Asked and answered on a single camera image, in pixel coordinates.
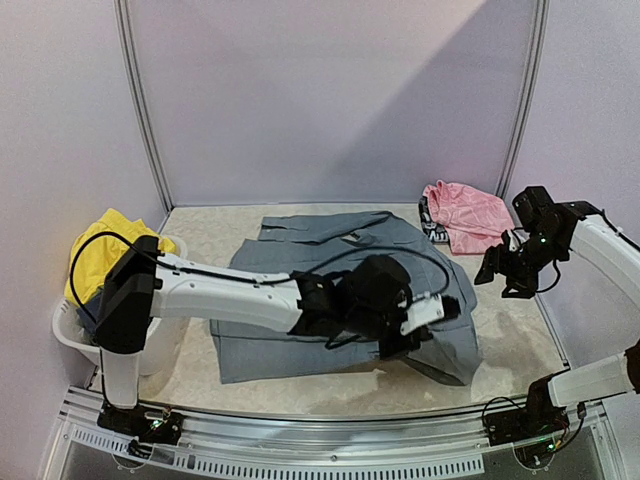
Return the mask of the grey button-up shirt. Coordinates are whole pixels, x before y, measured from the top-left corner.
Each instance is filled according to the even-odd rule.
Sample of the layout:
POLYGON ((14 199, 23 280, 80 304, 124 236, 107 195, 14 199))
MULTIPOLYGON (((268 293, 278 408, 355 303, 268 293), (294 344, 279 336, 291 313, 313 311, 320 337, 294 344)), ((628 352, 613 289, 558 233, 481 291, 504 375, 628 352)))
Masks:
POLYGON ((480 365, 467 274, 391 212, 266 217, 230 265, 292 274, 310 313, 287 333, 212 321, 225 384, 397 358, 439 383, 465 386, 480 365))

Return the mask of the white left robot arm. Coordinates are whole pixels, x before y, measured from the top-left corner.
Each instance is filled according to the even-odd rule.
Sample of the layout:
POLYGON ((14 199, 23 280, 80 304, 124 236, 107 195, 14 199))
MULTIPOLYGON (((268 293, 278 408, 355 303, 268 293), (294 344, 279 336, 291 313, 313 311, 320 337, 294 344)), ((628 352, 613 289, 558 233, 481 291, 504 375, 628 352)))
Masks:
POLYGON ((106 274, 97 320, 103 394, 111 419, 128 434, 148 426, 138 404, 139 357, 154 318, 200 317, 254 325, 294 336, 322 337, 330 349, 366 339, 382 359, 417 349, 428 325, 445 316, 444 297, 414 293, 404 267, 385 247, 352 270, 321 266, 259 274, 164 255, 143 237, 106 274))

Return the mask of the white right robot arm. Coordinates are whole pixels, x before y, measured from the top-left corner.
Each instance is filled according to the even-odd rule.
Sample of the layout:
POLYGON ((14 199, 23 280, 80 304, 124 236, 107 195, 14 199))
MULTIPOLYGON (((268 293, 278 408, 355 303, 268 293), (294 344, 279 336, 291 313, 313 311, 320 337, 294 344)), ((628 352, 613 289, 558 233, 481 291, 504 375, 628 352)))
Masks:
POLYGON ((527 238, 503 232, 474 279, 501 275, 504 298, 545 295, 570 369, 531 384, 517 427, 537 436, 556 411, 639 390, 639 246, 587 201, 555 202, 542 186, 512 201, 527 238))

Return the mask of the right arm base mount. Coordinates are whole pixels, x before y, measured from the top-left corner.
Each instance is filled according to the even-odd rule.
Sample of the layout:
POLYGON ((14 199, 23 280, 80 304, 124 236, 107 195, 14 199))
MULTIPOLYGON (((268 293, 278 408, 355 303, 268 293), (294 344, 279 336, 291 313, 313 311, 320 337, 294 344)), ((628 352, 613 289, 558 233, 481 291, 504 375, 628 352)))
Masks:
POLYGON ((511 398, 501 396, 489 400, 481 412, 481 422, 491 446, 551 436, 560 431, 557 439, 550 439, 550 445, 546 447, 549 453, 555 453, 570 444, 580 433, 586 419, 584 402, 577 404, 577 418, 580 422, 571 435, 566 407, 554 405, 548 388, 540 385, 529 388, 523 406, 511 398))

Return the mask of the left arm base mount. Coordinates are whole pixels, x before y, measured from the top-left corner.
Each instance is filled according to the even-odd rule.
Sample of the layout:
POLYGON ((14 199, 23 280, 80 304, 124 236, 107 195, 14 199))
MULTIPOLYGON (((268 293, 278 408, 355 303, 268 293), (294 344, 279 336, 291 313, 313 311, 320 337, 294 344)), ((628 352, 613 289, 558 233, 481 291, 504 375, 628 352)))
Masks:
POLYGON ((140 443, 177 445, 182 436, 185 416, 169 407, 136 405, 117 408, 107 401, 98 416, 100 428, 136 438, 140 443))

